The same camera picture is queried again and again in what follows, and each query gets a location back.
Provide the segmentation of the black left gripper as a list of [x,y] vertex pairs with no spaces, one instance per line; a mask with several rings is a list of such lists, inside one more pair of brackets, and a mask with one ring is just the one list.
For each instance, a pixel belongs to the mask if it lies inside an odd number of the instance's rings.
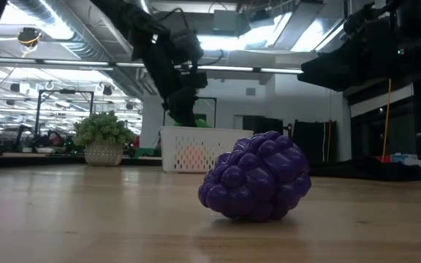
[[203,49],[197,35],[190,30],[160,34],[136,31],[132,47],[132,59],[144,64],[170,117],[181,126],[196,126],[193,109],[197,90],[208,85],[206,72],[198,69]]

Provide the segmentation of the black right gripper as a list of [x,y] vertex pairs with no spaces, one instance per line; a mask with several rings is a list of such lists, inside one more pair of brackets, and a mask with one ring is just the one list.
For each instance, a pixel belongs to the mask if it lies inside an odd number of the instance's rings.
[[411,72],[402,46],[406,36],[398,25],[401,2],[388,2],[376,7],[373,2],[352,13],[344,24],[348,40],[346,64],[333,53],[300,65],[297,79],[333,91],[345,91],[376,78],[394,78]]

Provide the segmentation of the green toy cucumber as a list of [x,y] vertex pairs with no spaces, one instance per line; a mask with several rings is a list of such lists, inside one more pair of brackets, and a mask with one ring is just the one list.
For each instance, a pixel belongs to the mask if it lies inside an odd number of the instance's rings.
[[[174,126],[182,126],[182,124],[179,123],[179,122],[175,122]],[[201,118],[197,118],[195,120],[195,126],[197,128],[210,128],[211,127],[209,124],[206,123],[205,120],[203,120]]]

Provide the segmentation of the white plastic basket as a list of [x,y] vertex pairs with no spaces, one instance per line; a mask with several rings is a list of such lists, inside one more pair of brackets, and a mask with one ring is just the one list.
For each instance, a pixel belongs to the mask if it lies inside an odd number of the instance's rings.
[[165,126],[160,135],[165,172],[206,173],[221,154],[253,131]]

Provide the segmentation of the black panel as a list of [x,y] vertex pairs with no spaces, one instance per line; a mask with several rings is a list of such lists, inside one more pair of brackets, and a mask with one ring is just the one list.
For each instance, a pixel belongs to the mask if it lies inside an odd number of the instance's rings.
[[336,121],[295,121],[292,139],[305,154],[309,164],[318,165],[338,160]]

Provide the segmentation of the pale green bushy potted plant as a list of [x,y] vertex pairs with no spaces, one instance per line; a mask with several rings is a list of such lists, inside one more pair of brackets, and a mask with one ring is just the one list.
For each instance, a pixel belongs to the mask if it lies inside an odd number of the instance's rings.
[[134,139],[133,132],[113,111],[93,113],[74,125],[76,146],[82,146],[84,158],[90,166],[118,166],[124,146]]

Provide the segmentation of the black cloth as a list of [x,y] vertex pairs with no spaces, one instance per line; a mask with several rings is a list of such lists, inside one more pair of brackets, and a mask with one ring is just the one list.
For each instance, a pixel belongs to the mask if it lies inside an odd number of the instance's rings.
[[312,164],[310,176],[375,180],[384,182],[406,182],[421,180],[421,167],[402,163],[382,163],[374,157],[350,159],[326,164]]

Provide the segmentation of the purple toy grapes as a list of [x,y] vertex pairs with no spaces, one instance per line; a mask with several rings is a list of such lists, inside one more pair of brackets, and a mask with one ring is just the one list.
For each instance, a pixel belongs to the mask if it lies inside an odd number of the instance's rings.
[[280,220],[311,188],[309,162],[277,131],[241,138],[221,154],[198,190],[202,206],[231,219]]

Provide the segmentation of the blue box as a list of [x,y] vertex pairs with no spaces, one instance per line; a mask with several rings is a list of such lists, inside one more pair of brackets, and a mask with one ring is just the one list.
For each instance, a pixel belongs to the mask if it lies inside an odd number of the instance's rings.
[[392,163],[404,163],[408,159],[418,159],[417,155],[415,154],[401,154],[396,153],[390,156],[390,161]]

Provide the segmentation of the silver ventilation duct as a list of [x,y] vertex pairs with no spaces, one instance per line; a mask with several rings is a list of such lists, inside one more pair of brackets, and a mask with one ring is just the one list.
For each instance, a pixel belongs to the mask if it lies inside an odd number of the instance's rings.
[[149,0],[132,0],[132,2],[148,14],[153,13],[153,7]]

